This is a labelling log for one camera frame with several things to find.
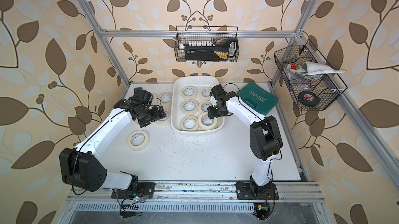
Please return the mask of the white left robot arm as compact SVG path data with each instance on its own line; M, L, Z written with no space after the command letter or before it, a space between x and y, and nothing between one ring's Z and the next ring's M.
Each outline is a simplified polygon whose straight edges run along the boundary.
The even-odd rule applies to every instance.
M152 106L148 100L121 99L113 110L83 142L74 149L65 148L59 155L61 177L65 184L94 192L99 189L127 190L134 176L109 172L100 162L105 150L132 121L141 128L166 117L161 105Z

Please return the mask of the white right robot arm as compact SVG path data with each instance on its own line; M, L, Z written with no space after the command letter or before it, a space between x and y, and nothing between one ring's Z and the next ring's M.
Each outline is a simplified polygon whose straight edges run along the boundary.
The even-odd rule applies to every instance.
M207 108L211 119L228 116L238 117L249 128L249 146L258 159L250 177L253 194L261 194L272 186L272 163L279 160L283 142L275 117L265 116L251 109L235 92L226 92L223 87L211 89L212 106Z

